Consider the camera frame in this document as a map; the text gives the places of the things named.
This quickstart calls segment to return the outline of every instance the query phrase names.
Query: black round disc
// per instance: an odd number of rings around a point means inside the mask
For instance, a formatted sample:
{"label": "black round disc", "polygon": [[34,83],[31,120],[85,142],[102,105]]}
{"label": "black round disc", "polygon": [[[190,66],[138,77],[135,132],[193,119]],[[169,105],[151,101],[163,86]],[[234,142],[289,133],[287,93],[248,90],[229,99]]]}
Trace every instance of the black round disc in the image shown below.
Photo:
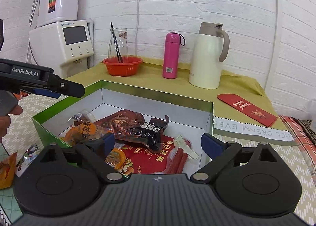
{"label": "black round disc", "polygon": [[65,164],[29,170],[14,186],[15,198],[24,212],[57,217],[78,212],[98,196],[97,176],[86,169]]}
{"label": "black round disc", "polygon": [[276,163],[248,163],[219,175],[215,190],[235,211],[251,216],[273,217],[293,211],[301,197],[301,185],[290,169]]}

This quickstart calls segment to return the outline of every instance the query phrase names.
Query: glass pitcher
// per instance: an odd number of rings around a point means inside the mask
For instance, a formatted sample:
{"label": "glass pitcher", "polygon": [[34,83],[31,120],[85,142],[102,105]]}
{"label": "glass pitcher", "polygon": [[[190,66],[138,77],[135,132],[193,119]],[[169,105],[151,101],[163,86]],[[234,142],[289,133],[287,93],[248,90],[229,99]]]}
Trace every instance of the glass pitcher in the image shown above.
{"label": "glass pitcher", "polygon": [[110,28],[108,58],[112,63],[128,63],[127,28]]}

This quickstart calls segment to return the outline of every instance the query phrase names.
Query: red envelope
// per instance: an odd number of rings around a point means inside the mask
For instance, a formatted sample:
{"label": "red envelope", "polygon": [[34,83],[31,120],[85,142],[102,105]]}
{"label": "red envelope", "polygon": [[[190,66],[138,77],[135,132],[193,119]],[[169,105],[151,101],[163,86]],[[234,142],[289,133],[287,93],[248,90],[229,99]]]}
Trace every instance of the red envelope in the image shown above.
{"label": "red envelope", "polygon": [[236,94],[219,94],[217,98],[267,127],[271,127],[277,120],[275,115],[258,108]]}

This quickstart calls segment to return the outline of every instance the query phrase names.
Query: red plaid cloth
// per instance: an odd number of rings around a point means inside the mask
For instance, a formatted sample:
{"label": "red plaid cloth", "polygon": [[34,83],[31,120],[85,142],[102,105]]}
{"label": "red plaid cloth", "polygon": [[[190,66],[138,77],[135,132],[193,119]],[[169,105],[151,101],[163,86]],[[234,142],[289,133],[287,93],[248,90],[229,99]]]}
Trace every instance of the red plaid cloth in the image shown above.
{"label": "red plaid cloth", "polygon": [[302,127],[298,125],[292,117],[281,115],[279,117],[297,143],[316,186],[316,146],[306,136]]}

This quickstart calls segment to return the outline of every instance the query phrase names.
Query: white appliance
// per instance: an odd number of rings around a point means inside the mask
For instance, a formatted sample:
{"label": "white appliance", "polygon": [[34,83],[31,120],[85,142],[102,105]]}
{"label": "white appliance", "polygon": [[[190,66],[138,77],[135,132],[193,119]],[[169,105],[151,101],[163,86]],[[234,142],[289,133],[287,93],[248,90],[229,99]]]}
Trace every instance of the white appliance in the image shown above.
{"label": "white appliance", "polygon": [[229,36],[222,26],[207,22],[201,24],[193,49],[190,84],[204,89],[218,88],[222,62],[229,49]]}
{"label": "white appliance", "polygon": [[31,30],[29,38],[36,63],[61,78],[87,70],[87,57],[94,53],[86,20],[45,25]]}
{"label": "white appliance", "polygon": [[58,21],[76,20],[78,0],[40,0],[37,27]]}

